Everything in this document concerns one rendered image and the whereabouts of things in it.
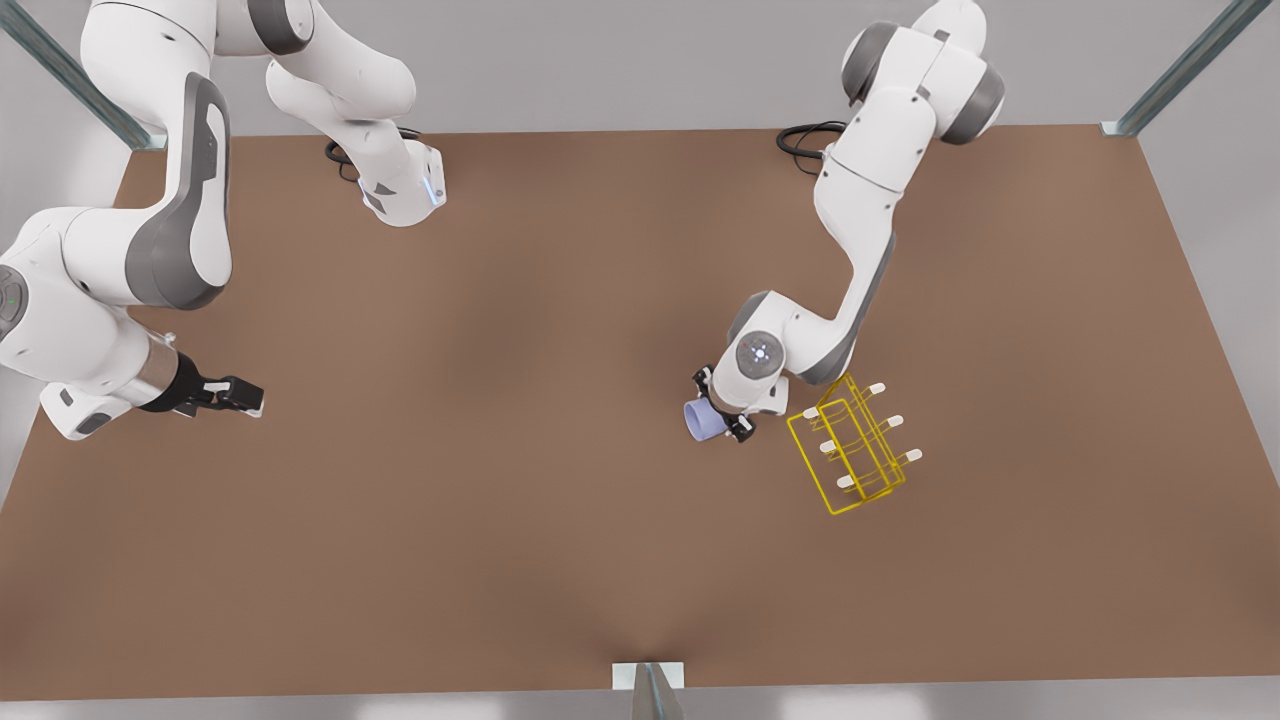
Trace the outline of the silver frame post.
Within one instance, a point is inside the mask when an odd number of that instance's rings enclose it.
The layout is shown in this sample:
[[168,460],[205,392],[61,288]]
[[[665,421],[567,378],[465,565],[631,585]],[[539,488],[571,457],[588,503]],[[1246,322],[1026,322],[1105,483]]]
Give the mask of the silver frame post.
[[612,664],[612,689],[631,691],[630,720],[687,720],[675,693],[685,688],[684,662]]
[[1100,123],[1102,136],[1137,137],[1272,3],[1231,0],[1117,120]]
[[164,133],[147,132],[109,100],[83,67],[17,0],[0,0],[0,29],[132,151],[159,151],[166,147]]

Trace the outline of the lavender cup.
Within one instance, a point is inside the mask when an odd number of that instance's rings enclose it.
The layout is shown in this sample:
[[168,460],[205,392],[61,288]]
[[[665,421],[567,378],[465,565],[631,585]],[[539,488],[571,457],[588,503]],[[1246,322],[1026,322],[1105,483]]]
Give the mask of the lavender cup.
[[705,396],[687,401],[684,405],[684,418],[690,436],[696,442],[723,436],[728,430],[724,416]]

